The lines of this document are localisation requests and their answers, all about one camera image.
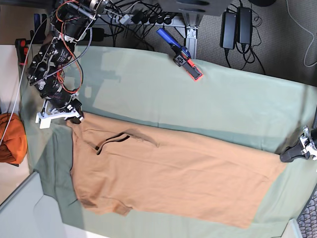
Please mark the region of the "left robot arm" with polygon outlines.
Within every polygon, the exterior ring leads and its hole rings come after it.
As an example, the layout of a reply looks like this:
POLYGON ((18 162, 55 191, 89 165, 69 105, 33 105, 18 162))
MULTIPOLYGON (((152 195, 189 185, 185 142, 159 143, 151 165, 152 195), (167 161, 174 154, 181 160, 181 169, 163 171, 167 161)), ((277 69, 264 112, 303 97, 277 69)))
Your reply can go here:
POLYGON ((313 123, 313 128, 309 130, 307 126, 303 128, 303 133, 293 146, 287 147, 280 154, 283 163, 291 163, 295 159, 317 159, 317 123, 313 123))

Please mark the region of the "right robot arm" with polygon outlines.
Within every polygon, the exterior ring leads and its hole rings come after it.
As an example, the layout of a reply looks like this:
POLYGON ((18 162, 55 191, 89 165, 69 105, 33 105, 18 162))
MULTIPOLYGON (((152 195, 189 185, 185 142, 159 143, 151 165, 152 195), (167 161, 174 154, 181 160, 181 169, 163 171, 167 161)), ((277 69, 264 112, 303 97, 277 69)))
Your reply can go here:
POLYGON ((92 26, 107 4, 106 0, 63 0, 52 13, 49 37, 26 72, 30 85, 44 99, 43 108, 36 115, 41 128, 48 128, 53 119, 63 118, 74 124, 83 121, 82 104, 77 99, 80 88, 66 87, 64 70, 76 64, 80 79, 84 79, 75 46, 86 34, 88 42, 92 42, 92 26))

